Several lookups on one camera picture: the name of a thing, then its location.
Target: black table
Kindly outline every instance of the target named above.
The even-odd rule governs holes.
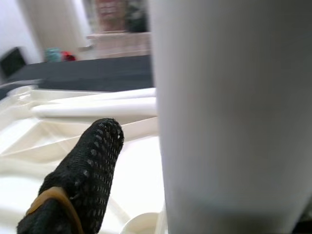
[[[40,79],[41,89],[113,92],[154,86],[150,56],[31,64],[13,74],[8,82],[34,79]],[[0,99],[20,86],[1,88]]]

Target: black gloved finger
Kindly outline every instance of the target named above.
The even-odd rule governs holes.
[[[121,126],[115,120],[97,120],[44,179],[39,190],[40,195],[51,187],[62,187],[80,218],[85,234],[99,232],[123,141]],[[18,233],[71,234],[72,227],[59,202],[49,199],[19,223]]]

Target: white pole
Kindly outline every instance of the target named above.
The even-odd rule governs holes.
[[[312,192],[312,1],[150,7],[169,233],[291,232]]]

